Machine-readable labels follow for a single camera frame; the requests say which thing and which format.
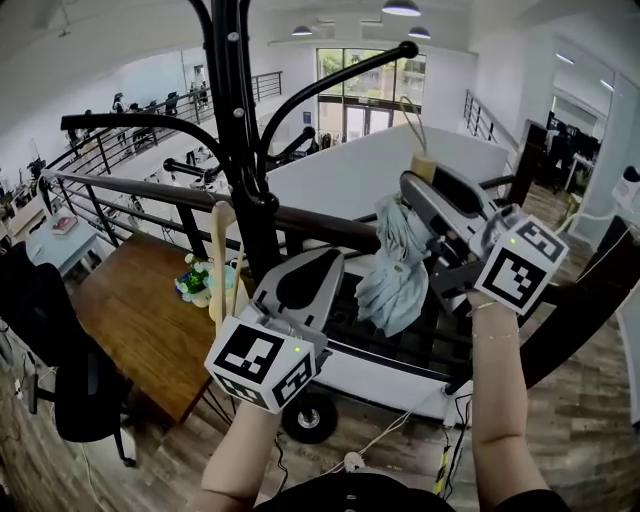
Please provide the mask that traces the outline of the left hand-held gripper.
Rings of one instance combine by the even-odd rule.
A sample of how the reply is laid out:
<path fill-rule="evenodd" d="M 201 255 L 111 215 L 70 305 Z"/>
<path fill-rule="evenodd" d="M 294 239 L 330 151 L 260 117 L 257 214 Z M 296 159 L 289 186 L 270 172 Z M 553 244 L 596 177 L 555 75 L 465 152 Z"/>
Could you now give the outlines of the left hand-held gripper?
<path fill-rule="evenodd" d="M 301 253 L 271 269 L 258 297 L 227 317 L 204 366 L 228 395 L 279 413 L 330 356 L 323 333 L 344 275 L 335 248 Z"/>

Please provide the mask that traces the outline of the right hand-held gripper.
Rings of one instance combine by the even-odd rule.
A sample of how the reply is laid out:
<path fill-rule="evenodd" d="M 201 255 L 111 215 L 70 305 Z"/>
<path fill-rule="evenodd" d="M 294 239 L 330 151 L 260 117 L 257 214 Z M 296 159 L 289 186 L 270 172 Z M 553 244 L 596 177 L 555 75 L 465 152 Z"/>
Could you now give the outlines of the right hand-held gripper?
<path fill-rule="evenodd" d="M 458 249 L 440 255 L 430 272 L 430 286 L 449 310 L 454 298 L 476 290 L 523 315 L 568 255 L 567 244 L 538 218 L 516 205 L 499 209 L 452 169 L 437 167 L 430 179 L 406 171 L 400 190 L 432 234 L 458 237 Z M 479 230 L 470 237 L 469 228 Z"/>

